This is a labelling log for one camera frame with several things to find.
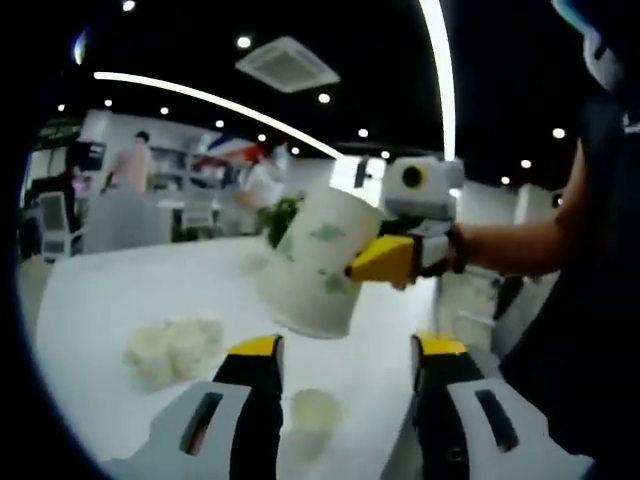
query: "wristwatch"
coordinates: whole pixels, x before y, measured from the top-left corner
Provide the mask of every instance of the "wristwatch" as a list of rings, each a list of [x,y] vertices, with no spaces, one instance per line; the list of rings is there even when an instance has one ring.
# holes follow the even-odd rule
[[[449,238],[449,246],[452,250],[451,270],[453,273],[463,273],[469,262],[469,244],[465,240],[460,227],[455,223],[451,225],[447,232],[447,238]]]

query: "white countertop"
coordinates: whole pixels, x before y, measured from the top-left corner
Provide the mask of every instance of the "white countertop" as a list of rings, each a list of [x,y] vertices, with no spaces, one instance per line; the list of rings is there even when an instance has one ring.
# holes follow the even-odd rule
[[[185,206],[185,201],[176,198],[161,198],[158,200],[160,208],[171,208],[181,210]],[[217,200],[211,201],[211,210],[220,210],[220,203]]]
[[[298,390],[325,389],[346,412],[320,458],[283,465],[279,478],[379,478],[411,395],[409,336],[427,326],[435,282],[420,280],[402,293],[366,285],[351,334],[312,340],[272,323],[254,292],[266,254],[261,239],[220,239],[56,263],[40,310],[37,356],[62,414],[97,460],[131,455],[152,418],[188,386],[137,390],[122,361],[133,331],[209,312],[224,325],[225,347],[258,335],[285,337],[282,461],[296,461],[283,450],[291,446],[288,399]]]

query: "window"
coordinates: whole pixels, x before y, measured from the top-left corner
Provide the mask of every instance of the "window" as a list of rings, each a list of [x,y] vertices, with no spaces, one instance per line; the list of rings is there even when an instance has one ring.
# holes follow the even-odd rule
[[[355,188],[356,170],[360,160],[360,157],[355,156],[345,156],[336,160],[329,185],[378,207],[382,196],[382,178],[387,163],[381,158],[370,158],[367,162],[367,178],[364,185],[362,188]]]

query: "ceiling vent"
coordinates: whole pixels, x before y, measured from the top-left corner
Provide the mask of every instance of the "ceiling vent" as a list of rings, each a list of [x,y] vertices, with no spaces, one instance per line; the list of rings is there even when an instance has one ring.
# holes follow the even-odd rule
[[[237,62],[236,68],[283,93],[340,81],[338,74],[291,37],[254,50]]]

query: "person in pink shirt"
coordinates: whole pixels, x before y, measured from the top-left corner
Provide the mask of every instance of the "person in pink shirt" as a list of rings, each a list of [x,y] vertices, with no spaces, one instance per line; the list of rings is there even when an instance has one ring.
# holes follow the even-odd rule
[[[118,154],[105,182],[103,191],[108,188],[124,188],[130,191],[145,193],[150,178],[156,168],[149,143],[149,134],[141,131],[136,133],[135,145]]]

